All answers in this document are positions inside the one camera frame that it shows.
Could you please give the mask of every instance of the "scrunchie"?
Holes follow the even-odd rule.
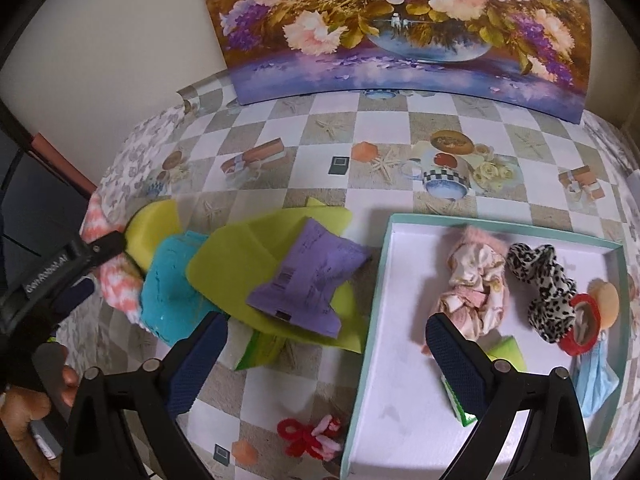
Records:
[[[577,289],[556,261],[555,247],[531,249],[527,244],[513,244],[507,266],[521,282],[538,288],[540,296],[529,305],[529,324],[545,341],[558,342],[574,326],[575,310],[569,302]]]

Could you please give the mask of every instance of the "floral painting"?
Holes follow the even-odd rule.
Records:
[[[206,0],[241,104],[446,91],[579,122],[588,0]]]

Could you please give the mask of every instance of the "barcode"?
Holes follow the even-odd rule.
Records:
[[[294,269],[291,269],[290,267],[283,267],[276,279],[273,280],[273,285],[279,288],[287,288],[287,285],[289,285],[289,282],[293,277],[293,272]]]

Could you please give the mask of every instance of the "white wall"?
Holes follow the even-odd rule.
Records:
[[[619,124],[640,55],[604,2],[590,2],[587,108]],[[47,0],[0,72],[0,96],[97,184],[136,123],[224,67],[204,0]]]

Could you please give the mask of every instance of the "small dark square print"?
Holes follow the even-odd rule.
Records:
[[[216,444],[215,449],[213,450],[213,460],[216,462],[220,462],[223,466],[229,465],[231,453],[229,453],[225,448]]]
[[[334,158],[331,159],[331,167],[329,168],[330,175],[344,175],[347,174],[348,169],[348,156],[334,156]]]

